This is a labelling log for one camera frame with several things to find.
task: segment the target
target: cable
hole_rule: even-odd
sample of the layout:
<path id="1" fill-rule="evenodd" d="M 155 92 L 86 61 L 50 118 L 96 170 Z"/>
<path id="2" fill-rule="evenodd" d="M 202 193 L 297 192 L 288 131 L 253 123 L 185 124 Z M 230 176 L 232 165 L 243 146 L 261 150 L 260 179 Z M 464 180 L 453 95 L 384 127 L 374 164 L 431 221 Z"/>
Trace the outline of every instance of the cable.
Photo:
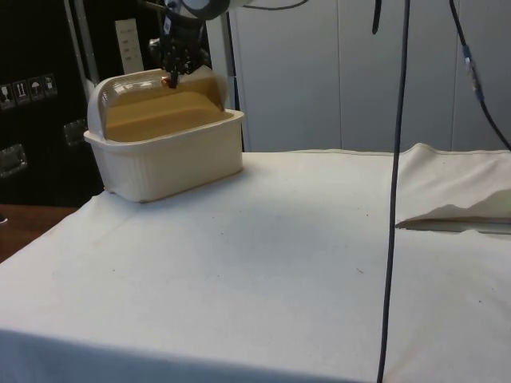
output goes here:
<path id="1" fill-rule="evenodd" d="M 374 5 L 373 34 L 378 32 L 380 27 L 380 18 L 382 16 L 382 0 L 376 0 Z"/>
<path id="2" fill-rule="evenodd" d="M 463 33 L 463 29 L 461 27 L 460 18 L 458 17 L 458 12 L 456 11 L 454 0 L 449 0 L 449 5 L 450 11 L 453 14 L 454 24 L 456 24 L 456 30 L 458 30 L 458 36 L 460 37 L 461 45 L 466 46 L 465 34 Z"/>
<path id="3" fill-rule="evenodd" d="M 389 334 L 390 292 L 392 290 L 392 270 L 394 267 L 394 245 L 396 234 L 396 202 L 398 194 L 399 157 L 401 155 L 402 110 L 405 103 L 406 71 L 408 67 L 408 34 L 410 29 L 410 0 L 405 0 L 405 20 L 402 31 L 401 80 L 399 84 L 398 116 L 394 136 L 394 163 L 390 189 L 389 253 L 386 265 L 385 299 L 383 303 L 382 349 L 378 367 L 378 383 L 383 382 L 385 372 L 386 345 Z"/>
<path id="4" fill-rule="evenodd" d="M 486 103 L 484 101 L 481 101 L 481 109 L 495 134 L 497 134 L 498 138 L 502 141 L 504 146 L 506 146 L 507 149 L 511 152 L 511 144 L 509 144 L 509 141 L 506 140 L 504 134 L 502 134 L 501 130 L 497 127 L 497 124 L 495 124 L 495 121 L 493 121 L 492 115 L 489 114 L 488 108 L 486 107 Z"/>
<path id="5" fill-rule="evenodd" d="M 454 0 L 449 0 L 449 5 L 450 11 L 453 14 L 454 24 L 456 24 L 456 30 L 458 31 L 461 47 L 463 48 L 465 64 L 469 70 L 470 76 L 472 77 L 473 91 L 476 93 L 476 97 L 479 100 L 479 104 L 481 105 L 482 112 L 485 114 L 486 120 L 488 120 L 490 126 L 492 127 L 499 140 L 511 152 L 511 144 L 506 140 L 504 134 L 502 134 L 501 130 L 497 127 L 497 124 L 495 124 L 495 121 L 493 120 L 491 114 L 489 113 L 488 107 L 486 106 L 485 95 L 482 91 L 481 82 L 479 81 L 479 76 L 477 74 L 476 66 L 472 58 L 472 53 L 470 52 L 470 48 L 465 40 L 465 34 L 463 33 L 463 28 L 461 27 L 460 18 L 458 17 L 458 12 L 456 11 Z"/>
<path id="6" fill-rule="evenodd" d="M 296 4 L 291 4 L 290 6 L 276 6 L 275 8 L 269 6 L 243 6 L 243 8 L 248 8 L 249 10 L 292 10 L 293 8 L 298 8 L 308 2 L 309 0 L 302 0 Z"/>

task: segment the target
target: white tablecloth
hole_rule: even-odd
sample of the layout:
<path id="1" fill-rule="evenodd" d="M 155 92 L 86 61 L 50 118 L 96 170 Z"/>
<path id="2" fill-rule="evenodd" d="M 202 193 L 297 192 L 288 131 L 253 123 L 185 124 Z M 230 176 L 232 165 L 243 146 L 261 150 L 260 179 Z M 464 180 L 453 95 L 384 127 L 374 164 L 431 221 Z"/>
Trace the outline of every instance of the white tablecloth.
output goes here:
<path id="1" fill-rule="evenodd" d="M 391 157 L 244 163 L 99 195 L 0 265 L 0 382 L 374 381 Z M 398 232 L 386 381 L 509 381 L 510 245 Z"/>

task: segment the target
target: white wall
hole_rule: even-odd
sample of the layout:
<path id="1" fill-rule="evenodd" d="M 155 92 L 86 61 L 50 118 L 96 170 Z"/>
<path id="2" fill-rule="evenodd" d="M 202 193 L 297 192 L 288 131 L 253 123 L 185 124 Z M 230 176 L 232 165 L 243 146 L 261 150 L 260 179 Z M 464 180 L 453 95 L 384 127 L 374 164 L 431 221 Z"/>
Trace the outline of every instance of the white wall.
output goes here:
<path id="1" fill-rule="evenodd" d="M 262 6 L 295 0 L 258 0 Z M 457 0 L 487 104 L 511 139 L 511 2 Z M 232 13 L 246 147 L 391 150 L 403 0 L 310 0 L 295 10 Z M 477 106 L 447 0 L 413 0 L 403 144 L 502 148 Z"/>

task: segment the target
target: black cabinet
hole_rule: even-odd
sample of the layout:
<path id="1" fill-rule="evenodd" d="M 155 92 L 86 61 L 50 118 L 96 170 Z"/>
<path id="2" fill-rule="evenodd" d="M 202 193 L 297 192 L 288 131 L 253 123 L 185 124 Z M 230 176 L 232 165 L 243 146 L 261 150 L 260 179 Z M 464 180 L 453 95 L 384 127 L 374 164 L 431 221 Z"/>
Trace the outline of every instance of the black cabinet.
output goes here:
<path id="1" fill-rule="evenodd" d="M 80 206 L 102 183 L 76 140 L 86 99 L 64 3 L 0 0 L 0 36 L 0 203 Z"/>

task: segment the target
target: cream plastic container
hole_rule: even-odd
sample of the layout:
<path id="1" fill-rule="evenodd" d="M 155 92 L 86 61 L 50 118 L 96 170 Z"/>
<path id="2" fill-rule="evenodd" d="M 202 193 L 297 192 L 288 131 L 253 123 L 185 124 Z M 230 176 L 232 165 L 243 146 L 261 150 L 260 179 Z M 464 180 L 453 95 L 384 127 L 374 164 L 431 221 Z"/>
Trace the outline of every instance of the cream plastic container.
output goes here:
<path id="1" fill-rule="evenodd" d="M 89 131 L 105 189 L 135 202 L 150 202 L 240 172 L 242 112 L 226 110 L 221 122 L 138 142 L 105 138 L 107 109 L 120 95 L 161 88 L 163 71 L 115 77 L 100 83 L 89 101 Z"/>

